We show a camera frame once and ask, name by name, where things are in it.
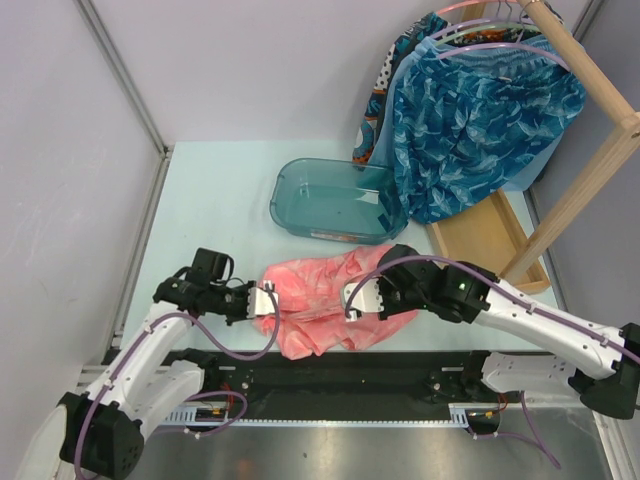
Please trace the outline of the pink patterned shorts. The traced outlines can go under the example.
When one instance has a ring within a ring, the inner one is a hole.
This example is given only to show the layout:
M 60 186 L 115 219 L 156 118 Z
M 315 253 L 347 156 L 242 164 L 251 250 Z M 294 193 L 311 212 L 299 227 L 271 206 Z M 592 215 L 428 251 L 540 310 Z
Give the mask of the pink patterned shorts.
M 342 288 L 374 270 L 389 245 L 358 247 L 327 258 L 295 259 L 269 266 L 263 279 L 275 284 L 281 323 L 276 342 L 282 355 L 299 360 L 320 356 L 340 345 L 362 351 L 386 340 L 408 325 L 416 311 L 381 321 L 364 314 L 348 322 L 341 302 Z

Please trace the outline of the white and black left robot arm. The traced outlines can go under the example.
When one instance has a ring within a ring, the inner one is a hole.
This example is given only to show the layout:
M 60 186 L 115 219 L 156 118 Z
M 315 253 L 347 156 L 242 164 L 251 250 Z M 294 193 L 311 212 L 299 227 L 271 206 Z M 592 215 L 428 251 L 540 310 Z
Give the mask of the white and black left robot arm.
M 231 257 L 200 248 L 191 265 L 160 283 L 133 339 L 82 392 L 67 392 L 58 401 L 33 437 L 18 478 L 52 479 L 67 464 L 77 479 L 126 479 L 146 442 L 183 403 L 222 403 L 214 409 L 213 426 L 182 427 L 195 439 L 238 421 L 248 402 L 225 385 L 215 355 L 185 349 L 164 373 L 158 371 L 192 328 L 213 336 L 204 315 L 233 324 L 276 312 L 271 284 L 233 286 L 233 271 Z

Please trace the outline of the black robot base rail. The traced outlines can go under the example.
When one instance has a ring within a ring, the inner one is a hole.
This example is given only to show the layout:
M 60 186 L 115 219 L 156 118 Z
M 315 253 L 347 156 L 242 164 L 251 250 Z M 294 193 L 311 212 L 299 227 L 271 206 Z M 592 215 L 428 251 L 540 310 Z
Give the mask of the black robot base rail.
M 245 396 L 250 421 L 393 422 L 443 420 L 451 405 L 517 406 L 518 390 L 493 393 L 480 381 L 485 351 L 326 353 L 253 362 L 209 350 L 206 390 Z

